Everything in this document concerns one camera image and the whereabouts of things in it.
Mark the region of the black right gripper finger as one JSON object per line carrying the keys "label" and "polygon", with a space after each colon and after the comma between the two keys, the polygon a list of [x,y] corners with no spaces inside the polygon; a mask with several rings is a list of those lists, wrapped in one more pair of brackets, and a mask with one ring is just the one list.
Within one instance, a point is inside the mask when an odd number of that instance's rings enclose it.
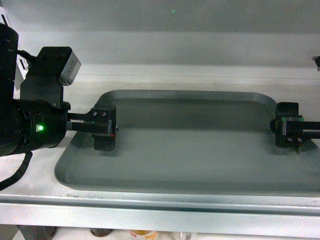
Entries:
{"label": "black right gripper finger", "polygon": [[312,139],[320,138],[319,130],[294,130],[282,135],[281,131],[273,131],[275,135],[275,145],[282,149],[293,149],[299,153],[304,146]]}
{"label": "black right gripper finger", "polygon": [[279,102],[275,109],[275,119],[270,122],[270,130],[275,135],[319,135],[319,121],[305,121],[299,114],[297,102]]}

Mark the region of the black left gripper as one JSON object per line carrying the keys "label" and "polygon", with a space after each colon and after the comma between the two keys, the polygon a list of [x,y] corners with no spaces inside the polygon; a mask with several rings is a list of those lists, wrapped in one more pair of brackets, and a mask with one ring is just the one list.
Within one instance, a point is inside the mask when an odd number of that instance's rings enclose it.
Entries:
{"label": "black left gripper", "polygon": [[113,151],[117,131],[116,106],[96,104],[87,113],[67,114],[68,104],[63,102],[63,94],[64,87],[54,76],[26,76],[20,87],[23,138],[19,149],[34,151],[56,147],[67,129],[90,133],[95,150]]}

